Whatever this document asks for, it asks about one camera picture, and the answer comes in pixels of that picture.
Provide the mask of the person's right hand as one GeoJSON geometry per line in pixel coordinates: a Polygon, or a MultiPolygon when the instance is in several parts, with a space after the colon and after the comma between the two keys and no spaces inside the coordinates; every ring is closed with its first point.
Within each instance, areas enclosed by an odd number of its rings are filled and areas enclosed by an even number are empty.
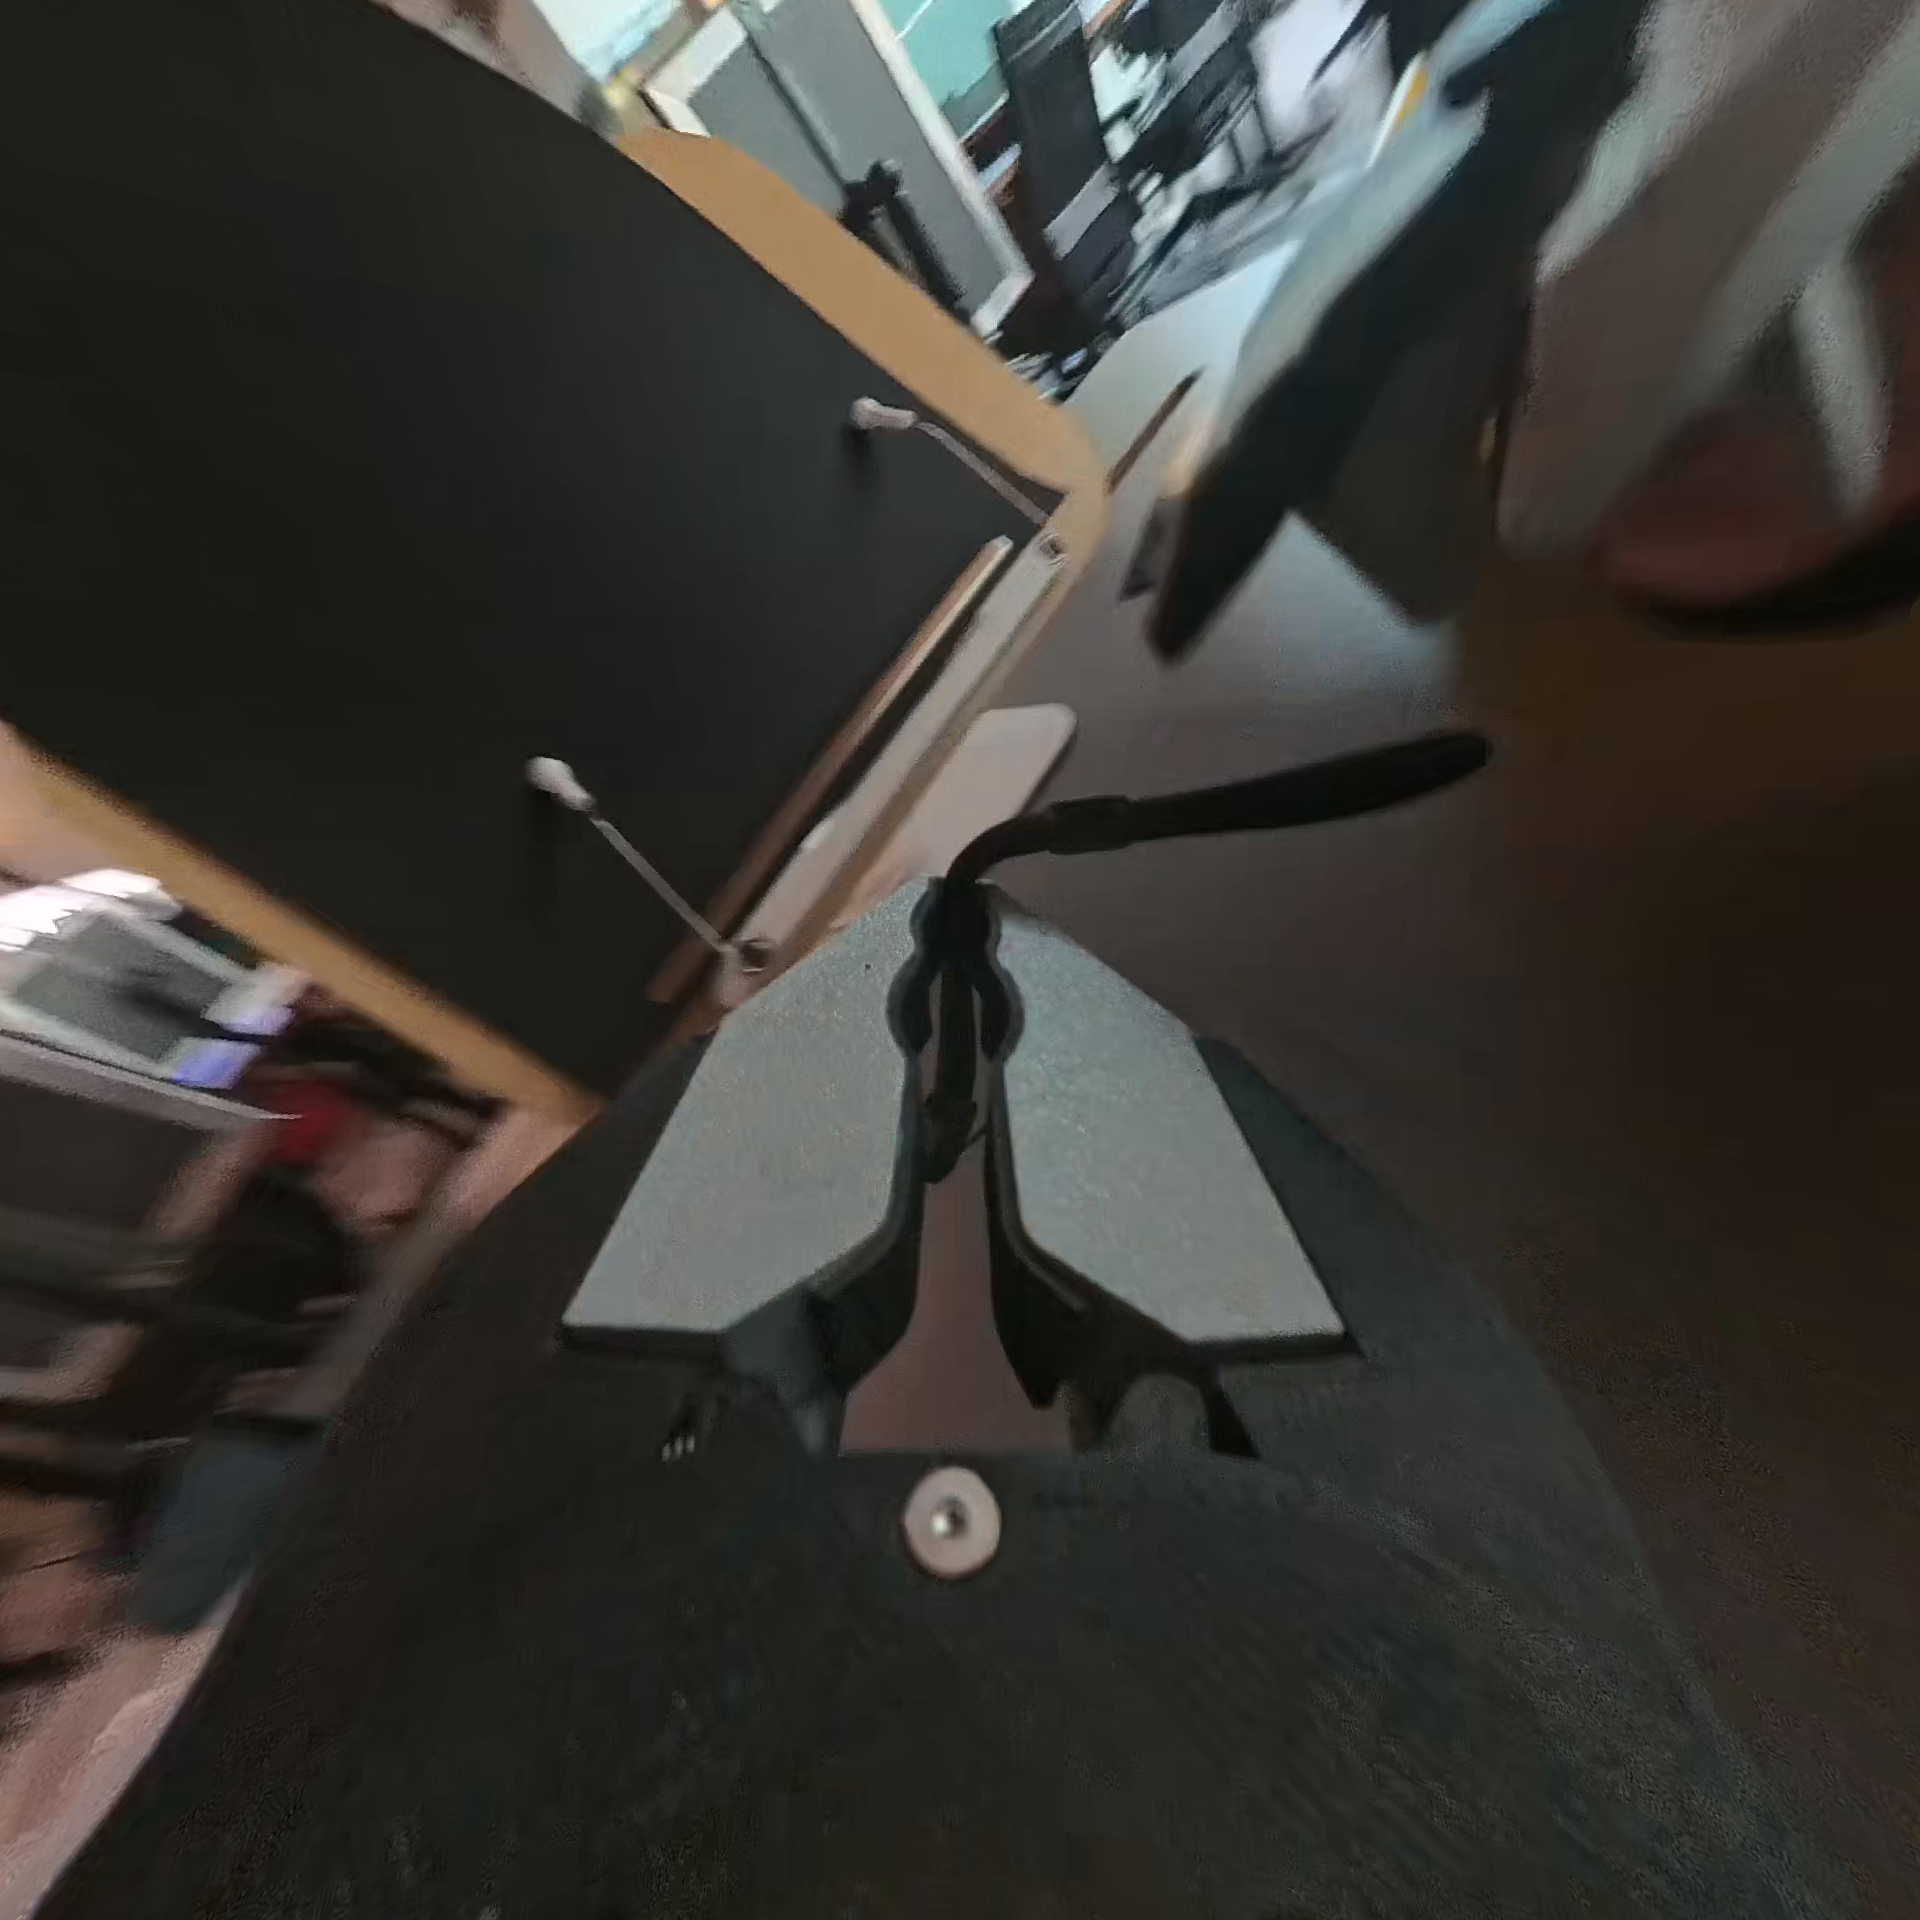
{"type": "Polygon", "coordinates": [[[1880,480],[1847,512],[1797,403],[1723,403],[1607,509],[1589,564],[1680,629],[1812,633],[1912,613],[1915,531],[1915,405],[1897,405],[1880,480]]]}

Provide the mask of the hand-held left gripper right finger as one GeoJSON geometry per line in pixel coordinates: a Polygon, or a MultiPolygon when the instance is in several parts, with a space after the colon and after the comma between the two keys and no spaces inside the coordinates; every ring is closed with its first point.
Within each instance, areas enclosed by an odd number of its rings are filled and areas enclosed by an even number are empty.
{"type": "Polygon", "coordinates": [[[1193,1031],[992,891],[984,1189],[999,1344],[1040,1408],[1338,1353],[1349,1327],[1193,1031]]]}

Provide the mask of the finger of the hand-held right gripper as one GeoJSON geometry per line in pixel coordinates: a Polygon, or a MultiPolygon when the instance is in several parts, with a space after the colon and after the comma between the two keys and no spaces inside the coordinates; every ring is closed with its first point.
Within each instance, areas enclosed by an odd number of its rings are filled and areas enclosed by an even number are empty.
{"type": "Polygon", "coordinates": [[[1355,438],[1306,523],[1409,622],[1453,617],[1498,547],[1498,469],[1480,429],[1355,438]]]}
{"type": "Polygon", "coordinates": [[[1402,360],[1517,275],[1523,124],[1495,60],[1431,61],[1421,108],[1304,233],[1175,495],[1146,617],[1156,659],[1187,659],[1284,516],[1338,477],[1402,360]]]}

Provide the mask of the black office chair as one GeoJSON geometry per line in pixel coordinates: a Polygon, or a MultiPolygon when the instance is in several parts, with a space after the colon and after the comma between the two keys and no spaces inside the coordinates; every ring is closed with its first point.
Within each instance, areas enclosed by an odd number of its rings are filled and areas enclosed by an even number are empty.
{"type": "Polygon", "coordinates": [[[1009,225],[1031,272],[999,344],[1071,392],[1125,328],[1140,208],[1103,128],[1081,7],[1025,7],[992,40],[1017,149],[1009,225]]]}

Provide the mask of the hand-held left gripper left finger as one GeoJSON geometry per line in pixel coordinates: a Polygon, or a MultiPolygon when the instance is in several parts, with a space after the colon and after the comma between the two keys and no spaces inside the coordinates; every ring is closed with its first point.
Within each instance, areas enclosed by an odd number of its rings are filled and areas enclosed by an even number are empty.
{"type": "Polygon", "coordinates": [[[835,1454],[922,1272],[933,879],[913,879],[713,1029],[562,1311],[584,1353],[684,1361],[835,1454]]]}

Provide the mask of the black computer monitor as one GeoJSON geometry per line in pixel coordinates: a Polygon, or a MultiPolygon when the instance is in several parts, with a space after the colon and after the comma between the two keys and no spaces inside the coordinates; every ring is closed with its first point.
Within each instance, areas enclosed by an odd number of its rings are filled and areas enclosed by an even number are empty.
{"type": "Polygon", "coordinates": [[[1104,532],[1079,423],[732,145],[615,143],[376,4],[5,4],[5,812],[514,1103],[855,846],[1104,532]],[[925,438],[949,424],[1036,531],[925,438]]]}

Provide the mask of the grey framed partition panel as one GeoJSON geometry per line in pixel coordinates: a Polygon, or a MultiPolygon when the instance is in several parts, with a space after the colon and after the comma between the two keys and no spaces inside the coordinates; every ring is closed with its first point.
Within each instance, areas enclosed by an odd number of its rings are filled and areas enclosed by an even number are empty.
{"type": "Polygon", "coordinates": [[[876,1],[716,4],[648,79],[677,131],[747,153],[839,221],[876,168],[898,177],[952,286],[991,341],[1031,270],[876,1]]]}
{"type": "Polygon", "coordinates": [[[288,1027],[307,979],[188,936],[157,888],[43,881],[5,894],[2,1093],[228,1134],[234,1093],[288,1027]]]}

